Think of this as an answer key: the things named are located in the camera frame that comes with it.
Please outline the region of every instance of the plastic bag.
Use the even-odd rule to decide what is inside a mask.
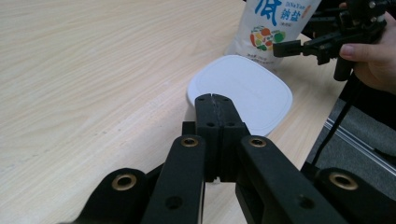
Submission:
[[[238,31],[225,54],[237,54],[275,69],[281,62],[273,44],[295,40],[319,0],[247,0]]]

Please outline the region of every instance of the wooden table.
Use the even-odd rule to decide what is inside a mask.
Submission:
[[[0,223],[74,220],[110,172],[148,172],[181,134],[191,78],[222,56],[245,3],[0,1]],[[301,167],[344,83],[285,59],[293,105],[269,135]],[[204,223],[244,223],[207,184]]]

